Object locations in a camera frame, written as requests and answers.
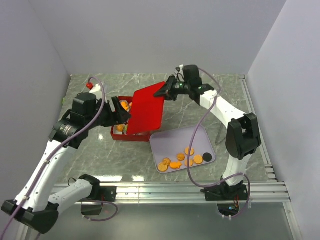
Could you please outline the red cookie box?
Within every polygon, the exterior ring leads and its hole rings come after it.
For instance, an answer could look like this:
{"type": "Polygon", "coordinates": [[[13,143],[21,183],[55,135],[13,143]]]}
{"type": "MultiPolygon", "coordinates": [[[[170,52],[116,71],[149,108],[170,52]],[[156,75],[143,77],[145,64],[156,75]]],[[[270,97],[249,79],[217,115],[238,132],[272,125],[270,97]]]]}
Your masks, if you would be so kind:
{"type": "MultiPolygon", "coordinates": [[[[119,96],[119,101],[125,100],[129,103],[130,111],[129,113],[132,114],[133,109],[133,97],[132,96],[119,96]]],[[[127,130],[129,128],[129,120],[124,123],[124,125],[128,125],[127,130]]],[[[149,142],[151,137],[150,131],[145,131],[141,133],[136,134],[128,134],[128,131],[125,132],[123,129],[123,132],[118,132],[116,130],[116,125],[111,127],[110,135],[114,141],[127,141],[127,142],[149,142]]]]}

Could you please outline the red box lid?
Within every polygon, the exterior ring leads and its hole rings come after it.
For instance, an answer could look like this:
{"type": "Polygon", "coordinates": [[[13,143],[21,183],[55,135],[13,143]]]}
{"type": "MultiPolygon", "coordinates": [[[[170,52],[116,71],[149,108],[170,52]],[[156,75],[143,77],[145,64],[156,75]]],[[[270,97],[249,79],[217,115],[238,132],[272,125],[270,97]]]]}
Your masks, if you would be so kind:
{"type": "Polygon", "coordinates": [[[161,128],[164,103],[163,96],[154,97],[154,94],[165,85],[159,82],[134,92],[131,118],[128,120],[128,135],[155,131],[161,128]]]}

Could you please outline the lilac plastic tray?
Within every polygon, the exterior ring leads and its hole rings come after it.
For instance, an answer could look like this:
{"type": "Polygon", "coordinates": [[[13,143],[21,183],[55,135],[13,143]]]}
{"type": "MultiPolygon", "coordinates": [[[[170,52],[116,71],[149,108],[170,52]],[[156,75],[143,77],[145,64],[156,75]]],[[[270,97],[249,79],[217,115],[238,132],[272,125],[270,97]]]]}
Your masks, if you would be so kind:
{"type": "MultiPolygon", "coordinates": [[[[159,173],[168,174],[187,169],[187,166],[184,164],[184,161],[187,159],[185,148],[190,146],[190,141],[195,128],[195,126],[177,128],[154,133],[150,137],[149,142],[154,158],[154,164],[159,173]],[[158,170],[158,164],[162,163],[164,158],[170,158],[171,162],[181,162],[182,166],[179,169],[172,169],[168,166],[167,171],[160,172],[158,170]]],[[[190,155],[189,159],[193,160],[195,155],[203,156],[204,153],[210,153],[212,155],[212,161],[203,161],[201,164],[195,164],[193,162],[193,166],[190,168],[211,164],[216,160],[216,153],[207,131],[203,126],[199,126],[192,143],[192,148],[194,148],[194,155],[190,155]]]]}

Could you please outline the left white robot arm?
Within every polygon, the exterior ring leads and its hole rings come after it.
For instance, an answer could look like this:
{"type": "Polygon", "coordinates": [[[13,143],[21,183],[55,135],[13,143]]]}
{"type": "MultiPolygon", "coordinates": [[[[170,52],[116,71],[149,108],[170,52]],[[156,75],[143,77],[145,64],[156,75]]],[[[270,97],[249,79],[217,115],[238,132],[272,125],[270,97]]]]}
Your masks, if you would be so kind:
{"type": "Polygon", "coordinates": [[[118,97],[106,101],[98,99],[94,93],[79,93],[73,99],[72,107],[54,125],[44,154],[26,186],[15,199],[6,200],[1,210],[10,215],[11,220],[46,234],[59,215],[76,202],[100,202],[100,181],[88,174],[58,193],[52,194],[52,189],[90,130],[124,124],[130,117],[118,97]]]}

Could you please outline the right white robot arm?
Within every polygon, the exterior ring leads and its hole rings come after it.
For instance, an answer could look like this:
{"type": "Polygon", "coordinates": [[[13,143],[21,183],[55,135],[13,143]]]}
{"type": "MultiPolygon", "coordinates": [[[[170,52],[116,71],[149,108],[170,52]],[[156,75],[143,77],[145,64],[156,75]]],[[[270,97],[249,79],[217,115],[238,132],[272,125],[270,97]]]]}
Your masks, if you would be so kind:
{"type": "Polygon", "coordinates": [[[176,101],[179,95],[187,95],[200,107],[205,115],[214,115],[226,128],[225,147],[229,154],[226,169],[220,181],[203,185],[194,179],[191,182],[201,188],[207,200],[233,201],[250,200],[251,185],[246,174],[247,164],[261,145],[258,118],[254,113],[237,109],[221,96],[222,87],[204,84],[200,73],[204,69],[197,65],[180,65],[175,74],[154,93],[166,101],[176,101]]]}

